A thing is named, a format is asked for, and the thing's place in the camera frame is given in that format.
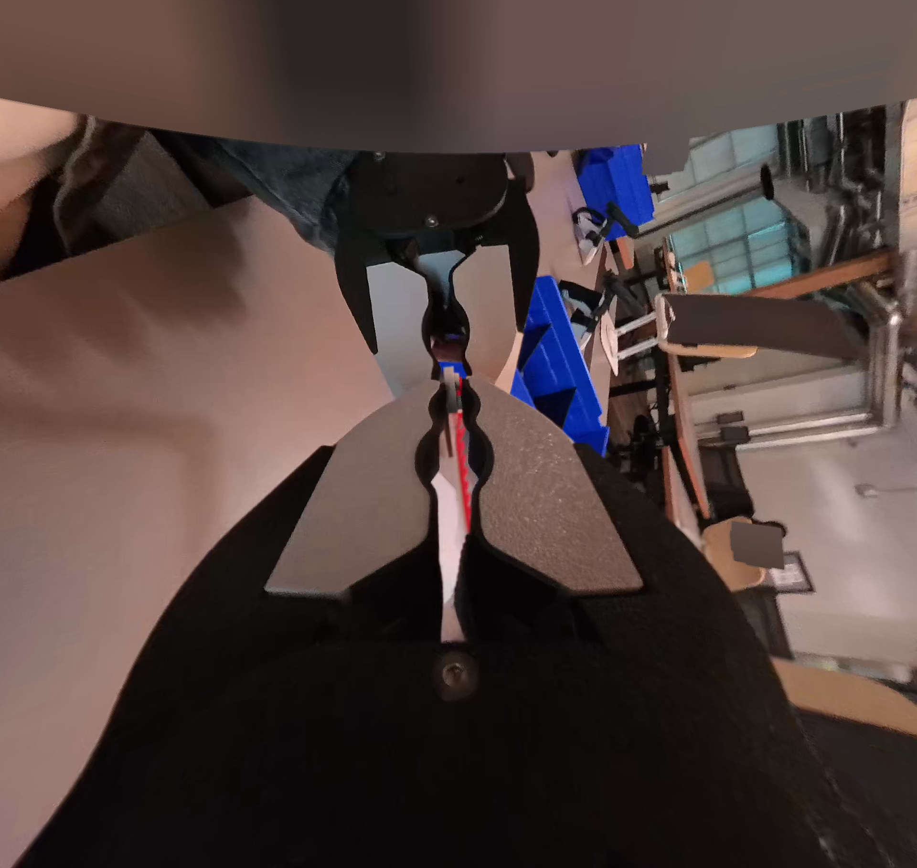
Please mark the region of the blue plastic bin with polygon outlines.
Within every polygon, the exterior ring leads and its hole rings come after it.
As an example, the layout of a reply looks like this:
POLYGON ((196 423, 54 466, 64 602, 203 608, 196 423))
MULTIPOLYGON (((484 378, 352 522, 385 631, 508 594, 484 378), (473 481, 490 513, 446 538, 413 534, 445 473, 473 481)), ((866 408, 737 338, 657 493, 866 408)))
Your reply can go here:
POLYGON ((640 144, 584 150, 577 176, 586 205, 607 215, 612 201, 635 227, 653 221, 655 202, 643 159, 640 144))
POLYGON ((577 445, 605 456, 610 431, 556 280, 538 277, 526 317, 511 394, 577 445))

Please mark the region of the long red lego plate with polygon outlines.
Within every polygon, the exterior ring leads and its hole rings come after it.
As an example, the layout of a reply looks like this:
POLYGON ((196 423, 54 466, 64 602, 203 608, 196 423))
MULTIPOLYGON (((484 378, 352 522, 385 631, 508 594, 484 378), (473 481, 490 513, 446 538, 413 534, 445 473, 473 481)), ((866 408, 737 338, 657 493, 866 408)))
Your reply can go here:
POLYGON ((464 412, 461 409, 448 414, 449 436, 452 458, 458 479, 458 492, 461 499, 464 530, 471 532, 473 505, 473 487, 469 467, 469 436, 464 422, 464 412))

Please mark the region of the shiny metal pipe frame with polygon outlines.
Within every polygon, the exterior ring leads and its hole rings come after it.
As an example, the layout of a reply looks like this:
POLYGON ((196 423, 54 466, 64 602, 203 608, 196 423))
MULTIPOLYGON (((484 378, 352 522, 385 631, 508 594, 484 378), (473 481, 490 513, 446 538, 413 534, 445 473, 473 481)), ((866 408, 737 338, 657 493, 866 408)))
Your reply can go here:
POLYGON ((690 384, 699 438, 725 443, 744 428, 746 451, 856 440, 900 419, 902 338, 915 251, 873 254, 775 284, 768 319, 796 319, 751 358, 724 358, 690 384))

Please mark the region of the wood top office table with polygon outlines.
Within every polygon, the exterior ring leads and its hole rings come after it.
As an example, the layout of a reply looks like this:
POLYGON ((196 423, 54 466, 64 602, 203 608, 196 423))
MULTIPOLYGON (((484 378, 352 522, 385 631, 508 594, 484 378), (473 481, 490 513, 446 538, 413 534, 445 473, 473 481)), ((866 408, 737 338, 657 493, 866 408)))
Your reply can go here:
POLYGON ((671 449, 675 466, 702 527, 715 521, 710 503, 690 399, 682 385, 680 357, 658 348, 654 353, 657 414, 662 444, 671 449))

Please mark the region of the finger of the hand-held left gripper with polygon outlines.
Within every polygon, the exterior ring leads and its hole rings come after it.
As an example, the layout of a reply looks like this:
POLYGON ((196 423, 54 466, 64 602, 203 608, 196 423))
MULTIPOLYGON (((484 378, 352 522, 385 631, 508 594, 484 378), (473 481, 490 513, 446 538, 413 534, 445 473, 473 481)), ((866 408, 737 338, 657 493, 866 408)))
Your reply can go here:
POLYGON ((424 275, 387 262, 368 267, 377 364, 394 398, 438 378, 431 352, 424 275))
POLYGON ((471 374, 510 393, 522 346, 506 244, 481 246, 453 270, 453 291, 467 317, 465 364, 471 374))

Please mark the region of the person's dark jacket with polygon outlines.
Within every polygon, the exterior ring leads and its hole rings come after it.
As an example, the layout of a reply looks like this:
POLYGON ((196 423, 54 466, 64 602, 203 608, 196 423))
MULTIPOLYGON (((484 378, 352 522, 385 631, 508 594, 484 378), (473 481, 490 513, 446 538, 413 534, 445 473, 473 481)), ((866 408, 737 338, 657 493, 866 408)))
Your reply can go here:
POLYGON ((164 131, 1 105, 2 280, 249 196, 164 131))

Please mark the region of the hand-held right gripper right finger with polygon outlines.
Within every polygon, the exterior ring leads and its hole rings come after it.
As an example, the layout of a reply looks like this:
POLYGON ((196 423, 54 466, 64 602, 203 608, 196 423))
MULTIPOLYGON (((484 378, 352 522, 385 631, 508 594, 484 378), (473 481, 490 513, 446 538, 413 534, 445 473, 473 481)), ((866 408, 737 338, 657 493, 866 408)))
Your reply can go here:
POLYGON ((492 383, 468 386, 477 400, 475 501, 487 545, 574 597, 639 592, 643 579, 575 444, 492 383))

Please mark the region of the small tan plywood chair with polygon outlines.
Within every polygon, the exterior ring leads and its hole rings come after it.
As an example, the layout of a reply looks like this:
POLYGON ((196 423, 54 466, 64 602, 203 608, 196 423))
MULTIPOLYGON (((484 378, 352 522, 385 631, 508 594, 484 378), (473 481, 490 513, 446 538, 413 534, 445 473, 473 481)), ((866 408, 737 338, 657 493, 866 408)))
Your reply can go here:
POLYGON ((766 569, 736 560, 732 550, 732 529, 736 524, 752 524, 749 518, 719 521, 704 530, 704 555, 710 566, 732 593, 760 587, 767 579, 766 569))

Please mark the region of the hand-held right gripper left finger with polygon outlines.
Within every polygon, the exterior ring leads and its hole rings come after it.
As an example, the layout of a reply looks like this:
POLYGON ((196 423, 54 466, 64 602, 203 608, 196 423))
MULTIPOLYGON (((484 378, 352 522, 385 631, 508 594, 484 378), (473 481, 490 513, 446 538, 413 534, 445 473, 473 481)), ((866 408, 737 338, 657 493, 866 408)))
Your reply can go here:
POLYGON ((342 598, 419 547, 430 496, 416 470, 440 389, 426 381, 355 425, 338 442, 265 585, 283 597, 342 598))

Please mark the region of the white scooter black handlebar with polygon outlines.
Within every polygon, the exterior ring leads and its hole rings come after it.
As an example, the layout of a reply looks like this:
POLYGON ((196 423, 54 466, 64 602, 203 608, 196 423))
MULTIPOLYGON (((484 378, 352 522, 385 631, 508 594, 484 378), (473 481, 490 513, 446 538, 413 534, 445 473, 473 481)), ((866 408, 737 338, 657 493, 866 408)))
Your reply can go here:
POLYGON ((608 201, 604 211, 588 205, 582 206, 571 215, 571 220, 583 266, 590 265, 602 251, 614 225, 619 224, 623 231, 612 234, 613 241, 625 236, 633 239, 639 234, 638 225, 614 201, 608 201))

